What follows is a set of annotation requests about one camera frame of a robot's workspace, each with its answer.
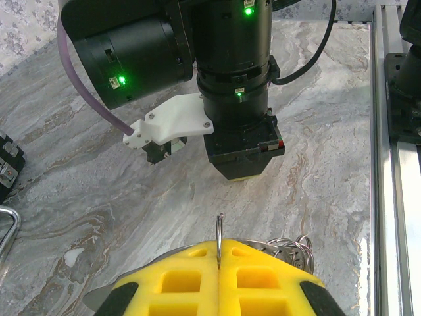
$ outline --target black rubber pad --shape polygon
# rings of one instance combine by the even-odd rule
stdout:
[[[309,281],[300,283],[300,286],[317,316],[345,316],[325,288]]]
[[[123,316],[138,287],[130,282],[112,290],[94,316]]]

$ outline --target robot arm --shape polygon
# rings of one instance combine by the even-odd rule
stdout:
[[[62,0],[59,5],[62,26],[110,110],[190,80],[196,61],[201,98],[170,100],[132,126],[96,100],[85,100],[125,133],[125,144],[145,150],[150,163],[182,147],[185,136],[204,135],[209,161],[227,179],[239,180],[260,174],[271,158],[285,153],[278,121],[268,108],[268,87],[306,72],[320,56],[334,23],[332,0],[318,52],[298,72],[279,79],[270,55],[272,11],[295,2]],[[63,53],[61,57],[69,60]]]

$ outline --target silver ring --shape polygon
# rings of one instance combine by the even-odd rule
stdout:
[[[219,214],[216,217],[216,262],[218,263],[218,269],[221,267],[222,257],[222,219],[224,214]]]
[[[22,220],[20,215],[9,207],[0,206],[0,214],[6,214],[13,218],[13,225],[9,228],[6,235],[0,240],[0,267],[6,260],[6,256],[12,247],[14,239],[18,235]]]

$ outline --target black cylindrical motor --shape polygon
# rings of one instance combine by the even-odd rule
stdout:
[[[208,1],[192,11],[197,84],[216,128],[255,124],[267,112],[272,4],[245,3]]]
[[[229,180],[260,174],[285,153],[268,109],[276,62],[270,56],[271,0],[211,0],[191,12],[197,85],[214,132],[209,161]]]

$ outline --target key ring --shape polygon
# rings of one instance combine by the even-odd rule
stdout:
[[[218,269],[221,268],[221,257],[222,257],[222,219],[224,214],[221,213],[216,217],[216,262],[218,263]]]

